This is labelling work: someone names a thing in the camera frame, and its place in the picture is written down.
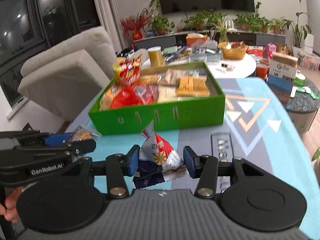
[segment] pink box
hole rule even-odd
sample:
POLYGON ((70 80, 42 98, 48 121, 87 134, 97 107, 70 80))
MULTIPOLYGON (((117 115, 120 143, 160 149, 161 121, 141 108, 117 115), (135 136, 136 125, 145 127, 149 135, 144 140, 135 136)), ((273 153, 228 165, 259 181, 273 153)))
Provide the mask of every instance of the pink box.
POLYGON ((270 60, 271 57, 269 56, 272 55, 272 52, 275 52, 277 50, 276 44, 273 43, 268 43, 266 44, 266 50, 264 51, 263 57, 270 60))

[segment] cushion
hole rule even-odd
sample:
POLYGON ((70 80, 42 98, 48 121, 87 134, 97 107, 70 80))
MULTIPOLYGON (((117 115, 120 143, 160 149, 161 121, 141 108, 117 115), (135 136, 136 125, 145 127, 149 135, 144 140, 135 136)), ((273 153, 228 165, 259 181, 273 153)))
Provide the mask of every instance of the cushion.
POLYGON ((18 92, 72 121, 109 82, 88 52, 80 50, 33 71, 22 79, 18 92))
POLYGON ((116 54, 112 41, 102 26, 79 33, 28 59, 22 66, 21 75, 26 77, 42 66, 81 49, 90 54, 109 78, 113 77, 112 64, 116 62, 116 54))

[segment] curtain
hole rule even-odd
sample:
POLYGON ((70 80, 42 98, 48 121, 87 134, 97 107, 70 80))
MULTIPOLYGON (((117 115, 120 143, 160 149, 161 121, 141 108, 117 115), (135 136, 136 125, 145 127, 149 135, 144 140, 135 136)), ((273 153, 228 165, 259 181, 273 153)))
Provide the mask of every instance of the curtain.
POLYGON ((115 51, 127 48, 127 43, 123 37, 122 27, 116 10, 112 10, 110 4, 114 5, 113 0, 94 0, 97 14, 106 31, 109 33, 115 51))

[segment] wooden floor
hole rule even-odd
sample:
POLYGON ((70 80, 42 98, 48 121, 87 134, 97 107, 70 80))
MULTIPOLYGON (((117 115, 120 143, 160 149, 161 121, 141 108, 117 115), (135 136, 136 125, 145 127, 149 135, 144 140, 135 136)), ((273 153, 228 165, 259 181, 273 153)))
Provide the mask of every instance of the wooden floor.
MULTIPOLYGON (((320 71, 309 71, 299 66, 298 70, 300 70, 307 78, 311 79, 320 90, 320 71)), ((316 150, 320 147, 320 110, 309 131, 302 136, 302 141, 309 152, 310 158, 312 158, 316 150)))

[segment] human hand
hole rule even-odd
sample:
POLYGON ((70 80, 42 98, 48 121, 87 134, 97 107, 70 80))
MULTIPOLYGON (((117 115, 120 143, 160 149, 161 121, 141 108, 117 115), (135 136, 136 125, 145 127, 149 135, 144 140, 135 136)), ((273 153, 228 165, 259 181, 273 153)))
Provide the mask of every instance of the human hand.
POLYGON ((17 199, 22 192, 22 187, 17 187, 14 191, 5 198, 4 204, 6 209, 0 204, 0 216, 4 216, 4 218, 10 222, 17 222, 19 220, 19 216, 16 209, 17 199))

